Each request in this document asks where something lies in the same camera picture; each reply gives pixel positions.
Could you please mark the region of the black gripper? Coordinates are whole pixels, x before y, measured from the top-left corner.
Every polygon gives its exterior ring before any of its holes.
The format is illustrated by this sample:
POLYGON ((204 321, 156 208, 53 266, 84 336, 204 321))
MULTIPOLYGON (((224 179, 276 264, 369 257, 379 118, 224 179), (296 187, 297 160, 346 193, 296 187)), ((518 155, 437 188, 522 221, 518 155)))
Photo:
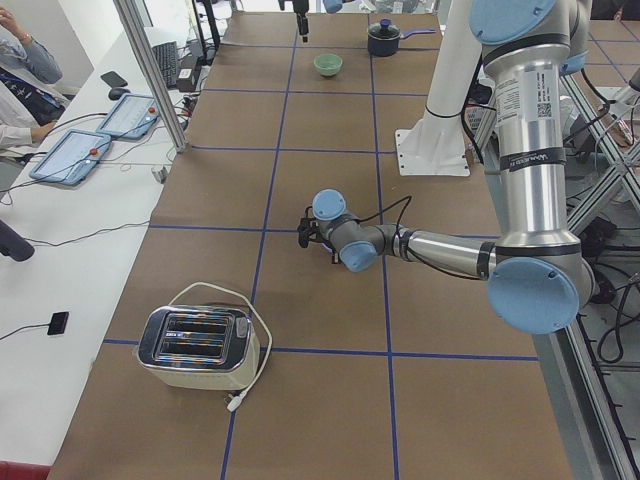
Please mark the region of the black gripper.
POLYGON ((306 249, 311 243, 324 244, 323 238, 317 219, 314 217, 310 209, 306 209, 304 215, 300 218, 297 226, 298 245, 306 249))
POLYGON ((308 0, 279 0, 279 8, 281 11, 285 10, 287 3, 292 4, 293 12, 296 15, 298 32, 302 37, 303 42, 308 42, 309 24, 306 17, 309 12, 308 0))

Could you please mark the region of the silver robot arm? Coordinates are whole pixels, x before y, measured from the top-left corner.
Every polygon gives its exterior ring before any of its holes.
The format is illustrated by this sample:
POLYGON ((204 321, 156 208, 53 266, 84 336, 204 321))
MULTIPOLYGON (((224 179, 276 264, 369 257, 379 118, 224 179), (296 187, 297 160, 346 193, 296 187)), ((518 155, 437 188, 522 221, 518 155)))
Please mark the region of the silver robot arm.
POLYGON ((446 23, 425 113, 396 134, 405 175, 445 175, 458 162, 452 143, 478 74, 493 84, 486 113, 498 151, 484 165, 499 182, 496 241, 369 226, 333 189, 317 193, 300 221, 301 246, 321 243, 351 271, 378 257, 419 262, 459 278, 484 280, 495 313, 534 335, 571 324, 595 288, 579 239, 567 224, 560 80, 587 54, 588 1, 455 1, 446 23))
MULTIPOLYGON (((310 2, 308 0, 279 0, 279 9, 284 12, 288 3, 291 4, 292 11, 296 16, 298 34, 302 42, 307 43, 309 38, 308 14, 310 12, 310 2)), ((324 0, 320 2, 318 14, 336 14, 344 11, 345 6, 348 4, 351 4, 351 1, 324 0)), ((355 4, 366 13, 377 11, 374 1, 355 1, 355 4)))

